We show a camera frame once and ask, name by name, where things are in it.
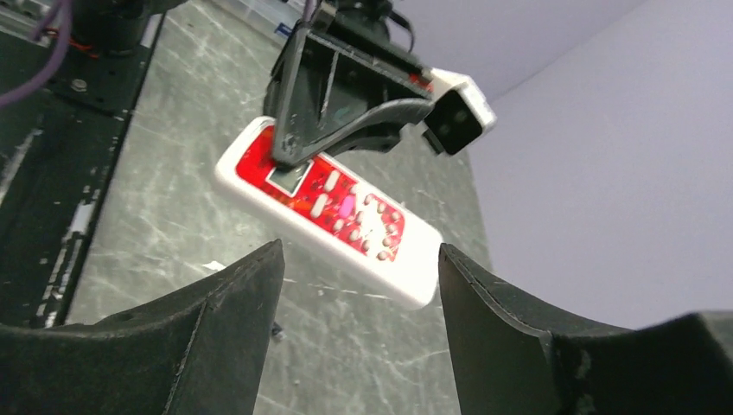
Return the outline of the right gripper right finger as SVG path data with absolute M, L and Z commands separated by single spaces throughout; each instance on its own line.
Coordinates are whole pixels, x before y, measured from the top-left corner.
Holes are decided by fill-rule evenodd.
M 438 264 L 462 413 L 731 413 L 729 311 L 624 329 L 546 303 L 450 244 Z

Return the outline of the red white remote control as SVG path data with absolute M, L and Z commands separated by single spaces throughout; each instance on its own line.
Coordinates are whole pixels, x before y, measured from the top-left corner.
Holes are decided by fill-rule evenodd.
M 214 168 L 217 183 L 250 215 L 408 310 L 429 305 L 443 236 L 324 153 L 293 168 L 271 159 L 275 120 L 240 132 Z

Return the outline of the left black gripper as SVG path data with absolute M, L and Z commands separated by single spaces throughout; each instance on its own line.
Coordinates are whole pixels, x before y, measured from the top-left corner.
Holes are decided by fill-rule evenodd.
M 414 55 L 416 33 L 392 1 L 317 1 L 310 7 L 313 27 L 406 73 L 431 92 L 430 76 Z M 408 35 L 406 47 L 394 43 L 389 22 Z M 434 109 L 429 99 L 395 99 L 366 111 L 356 86 L 338 73 L 338 45 L 327 35 L 300 23 L 286 42 L 272 71 L 269 114 L 276 119 L 271 157 L 280 166 L 296 167 L 325 152 L 387 152 L 398 139 L 364 130 L 379 125 L 401 129 L 416 125 Z

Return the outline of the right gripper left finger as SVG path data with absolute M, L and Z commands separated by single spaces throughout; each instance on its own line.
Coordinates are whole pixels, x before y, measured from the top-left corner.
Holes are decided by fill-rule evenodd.
M 2 326 L 2 413 L 252 413 L 284 269 L 273 240 L 91 325 Z

